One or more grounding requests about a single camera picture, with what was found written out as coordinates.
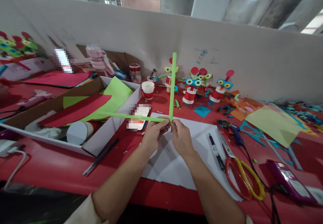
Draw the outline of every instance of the pink paper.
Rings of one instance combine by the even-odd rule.
[[[24,81],[24,83],[74,87],[88,79],[91,75],[92,72],[64,73],[53,71]]]
[[[94,94],[90,97],[69,106],[56,114],[38,122],[39,125],[47,127],[61,127],[78,121],[103,106],[109,101],[111,95]]]

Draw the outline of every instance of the glass jar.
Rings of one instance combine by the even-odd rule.
[[[137,63],[131,64],[130,66],[130,76],[133,83],[140,84],[142,82],[140,65]]]

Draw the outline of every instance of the yellow scissors handle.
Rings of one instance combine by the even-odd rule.
[[[235,161],[237,162],[237,164],[238,164],[238,167],[239,167],[239,170],[240,170],[240,172],[241,172],[241,174],[242,174],[242,177],[243,177],[243,179],[244,179],[244,181],[245,181],[245,183],[247,184],[247,186],[248,186],[248,188],[249,188],[249,190],[250,190],[250,192],[251,192],[251,194],[253,195],[253,197],[255,197],[255,199],[257,199],[257,200],[261,200],[261,201],[263,201],[263,198],[265,197],[265,190],[264,190],[264,188],[263,188],[263,185],[262,185],[262,183],[261,183],[261,181],[260,181],[260,179],[258,178],[258,176],[256,175],[256,173],[247,165],[247,164],[245,164],[244,163],[244,161],[242,161],[242,160],[239,160],[237,157],[235,157]],[[256,195],[256,193],[253,191],[253,189],[252,189],[252,187],[251,187],[251,185],[250,185],[250,183],[249,183],[249,181],[248,181],[248,179],[247,179],[247,176],[246,176],[246,173],[245,173],[245,171],[243,170],[243,167],[242,167],[242,165],[253,175],[253,177],[255,178],[255,180],[256,180],[256,182],[257,182],[257,184],[258,184],[258,186],[259,186],[259,190],[260,190],[260,194],[259,195]]]

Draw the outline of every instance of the green paper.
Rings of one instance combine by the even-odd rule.
[[[110,100],[92,114],[79,121],[97,120],[108,117],[108,115],[104,116],[104,114],[106,112],[116,112],[130,97],[130,95],[132,95],[132,93],[132,90],[128,88],[126,84],[120,81],[117,77],[114,77],[107,88],[103,91],[103,94],[112,96]]]
[[[64,97],[63,98],[63,108],[67,108],[69,106],[72,106],[79,101],[82,101],[83,99],[88,98],[88,96],[76,96],[76,97]]]
[[[274,110],[264,106],[249,114],[246,121],[270,135],[282,146],[288,148],[294,141],[301,128],[295,123]]]
[[[169,99],[169,122],[173,122],[173,113],[174,113],[174,92],[175,92],[175,73],[176,73],[176,59],[177,53],[173,52],[173,62],[172,62],[172,82],[171,82],[171,95]]]
[[[100,112],[98,113],[98,116],[101,118],[106,117],[119,117],[119,118],[135,118],[139,120],[145,120],[145,121],[154,121],[154,122],[163,122],[167,119],[164,118],[154,118],[154,117],[146,117],[146,116],[140,116],[140,115],[126,115],[126,114],[120,114],[120,113],[114,113],[114,112]]]

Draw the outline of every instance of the red jar lid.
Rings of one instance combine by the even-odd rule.
[[[137,63],[130,64],[130,71],[132,72],[139,72],[140,71],[140,65]]]

